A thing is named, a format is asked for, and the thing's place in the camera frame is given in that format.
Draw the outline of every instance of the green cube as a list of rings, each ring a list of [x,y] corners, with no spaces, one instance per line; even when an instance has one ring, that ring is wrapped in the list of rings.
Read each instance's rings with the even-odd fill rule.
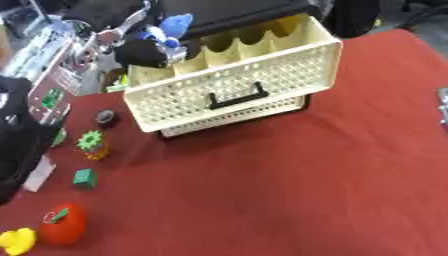
[[[80,189],[91,189],[96,187],[98,178],[96,173],[92,169],[83,169],[75,173],[73,179],[73,185]]]

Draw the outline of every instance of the white drawer box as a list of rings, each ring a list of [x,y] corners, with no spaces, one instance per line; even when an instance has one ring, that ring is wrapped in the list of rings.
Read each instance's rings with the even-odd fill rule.
[[[267,29],[255,44],[235,37],[222,52],[203,46],[196,58],[170,68],[131,67],[124,99],[141,129],[170,136],[170,128],[331,88],[341,41],[313,17],[291,20],[287,36]]]

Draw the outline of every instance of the plastic compartment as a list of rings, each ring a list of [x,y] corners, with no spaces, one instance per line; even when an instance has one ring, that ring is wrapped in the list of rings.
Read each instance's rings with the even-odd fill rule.
[[[342,42],[313,17],[297,15],[260,27],[266,31],[254,44],[244,44],[250,38],[241,31],[228,31],[203,38],[204,58],[186,61],[174,71],[133,70],[131,76],[141,85],[128,89],[124,98],[142,130],[165,130],[333,86]],[[260,94],[256,83],[268,95]],[[213,108],[211,94],[225,107]]]
[[[233,30],[233,36],[240,39],[243,44],[254,45],[263,39],[266,31],[265,27],[256,24]]]

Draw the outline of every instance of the green gear toy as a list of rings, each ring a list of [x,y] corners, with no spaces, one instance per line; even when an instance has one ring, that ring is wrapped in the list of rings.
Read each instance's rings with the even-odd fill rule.
[[[100,131],[89,131],[78,140],[78,148],[84,152],[93,152],[103,141],[103,134]]]

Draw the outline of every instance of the metal bracket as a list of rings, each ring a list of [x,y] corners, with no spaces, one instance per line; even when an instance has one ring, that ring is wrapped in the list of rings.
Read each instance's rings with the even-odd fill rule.
[[[106,29],[98,33],[98,41],[101,45],[118,44],[126,34],[126,32],[135,24],[143,21],[151,9],[149,1],[143,1],[143,8],[131,14],[119,27],[114,29]]]
[[[440,123],[448,128],[448,88],[440,88],[437,90],[442,105],[439,110],[442,112],[442,120]]]

